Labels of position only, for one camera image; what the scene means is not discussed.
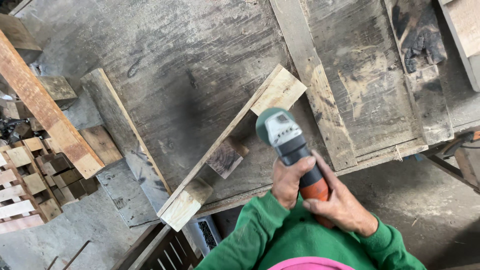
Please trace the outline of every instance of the green sweater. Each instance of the green sweater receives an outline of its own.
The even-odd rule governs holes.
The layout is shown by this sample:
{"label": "green sweater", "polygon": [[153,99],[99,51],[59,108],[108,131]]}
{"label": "green sweater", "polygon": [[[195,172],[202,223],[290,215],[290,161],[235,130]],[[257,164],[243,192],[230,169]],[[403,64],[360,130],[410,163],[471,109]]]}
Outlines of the green sweater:
{"label": "green sweater", "polygon": [[270,192],[247,203],[235,230],[196,269],[268,269],[297,257],[329,258],[356,270],[425,269],[408,253],[399,231],[378,220],[368,238],[327,229],[301,205],[287,210]]}

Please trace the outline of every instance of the nail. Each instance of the nail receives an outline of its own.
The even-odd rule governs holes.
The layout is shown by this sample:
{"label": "nail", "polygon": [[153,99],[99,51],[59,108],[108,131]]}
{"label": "nail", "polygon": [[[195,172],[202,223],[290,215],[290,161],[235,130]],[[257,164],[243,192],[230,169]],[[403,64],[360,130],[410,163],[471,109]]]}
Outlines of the nail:
{"label": "nail", "polygon": [[309,202],[303,201],[303,202],[302,202],[302,205],[303,205],[303,207],[305,207],[307,210],[310,209],[310,203],[309,203]]}
{"label": "nail", "polygon": [[310,166],[313,166],[316,161],[317,161],[317,160],[316,160],[314,157],[309,157],[309,158],[307,159],[307,163],[308,163],[308,165],[310,165]]}

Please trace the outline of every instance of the pink shirt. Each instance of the pink shirt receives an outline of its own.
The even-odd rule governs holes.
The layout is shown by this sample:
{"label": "pink shirt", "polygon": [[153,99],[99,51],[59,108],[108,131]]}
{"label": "pink shirt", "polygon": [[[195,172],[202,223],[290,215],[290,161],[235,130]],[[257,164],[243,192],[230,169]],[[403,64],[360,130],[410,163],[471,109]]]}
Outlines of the pink shirt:
{"label": "pink shirt", "polygon": [[299,257],[284,260],[269,270],[354,270],[343,263],[320,257]]}

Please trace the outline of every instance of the workbench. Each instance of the workbench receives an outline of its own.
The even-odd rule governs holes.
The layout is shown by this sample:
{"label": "workbench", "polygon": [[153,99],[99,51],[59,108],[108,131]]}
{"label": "workbench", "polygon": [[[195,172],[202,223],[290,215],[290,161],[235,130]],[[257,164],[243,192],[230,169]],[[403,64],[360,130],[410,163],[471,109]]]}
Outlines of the workbench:
{"label": "workbench", "polygon": [[[384,1],[303,4],[357,162],[392,153],[337,174],[393,160],[397,148],[404,154],[424,149]],[[448,56],[438,70],[456,132],[480,125],[480,93],[472,90],[446,22],[437,15]],[[79,79],[95,68],[105,70],[171,190],[278,63],[297,75],[266,0],[33,0],[15,16],[43,48],[34,63],[41,75],[64,76],[77,92],[80,101],[65,112],[75,127],[102,123]],[[290,111],[309,147],[328,162],[307,97]],[[250,111],[233,132],[250,152],[228,179],[209,166],[201,170],[214,188],[203,214],[245,203],[271,187],[276,153],[256,136],[255,121]],[[150,207],[122,204],[132,218]],[[150,215],[137,224],[156,219]]]}

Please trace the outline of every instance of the angle grinder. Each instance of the angle grinder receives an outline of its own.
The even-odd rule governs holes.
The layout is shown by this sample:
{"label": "angle grinder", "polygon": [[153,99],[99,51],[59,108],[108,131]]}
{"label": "angle grinder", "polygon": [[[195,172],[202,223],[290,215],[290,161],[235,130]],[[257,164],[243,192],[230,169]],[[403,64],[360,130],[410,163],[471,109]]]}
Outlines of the angle grinder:
{"label": "angle grinder", "polygon": [[[257,135],[270,146],[273,146],[278,156],[286,166],[295,164],[301,158],[311,156],[307,142],[299,125],[293,116],[281,108],[264,110],[255,125]],[[299,191],[304,199],[327,201],[330,191],[317,164],[300,178]],[[315,219],[327,228],[333,228],[333,223],[325,217],[315,216]]]}

